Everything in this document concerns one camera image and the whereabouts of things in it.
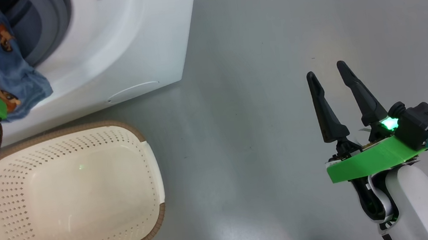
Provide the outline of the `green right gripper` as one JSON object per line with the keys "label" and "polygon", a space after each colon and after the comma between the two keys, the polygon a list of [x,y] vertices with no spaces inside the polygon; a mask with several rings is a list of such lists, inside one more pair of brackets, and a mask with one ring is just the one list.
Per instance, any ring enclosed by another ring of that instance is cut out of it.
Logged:
{"label": "green right gripper", "polygon": [[[344,61],[336,64],[342,81],[350,88],[360,109],[361,122],[364,126],[373,124],[370,128],[373,140],[346,157],[335,154],[326,163],[327,173],[334,184],[352,183],[361,207],[371,221],[377,224],[395,221],[398,212],[384,185],[386,174],[391,168],[415,163],[425,148],[414,150],[399,141],[394,135],[397,120],[382,121],[388,113],[381,103]],[[316,75],[309,71],[306,80],[324,142],[346,140],[349,129],[340,123],[328,104]]]}

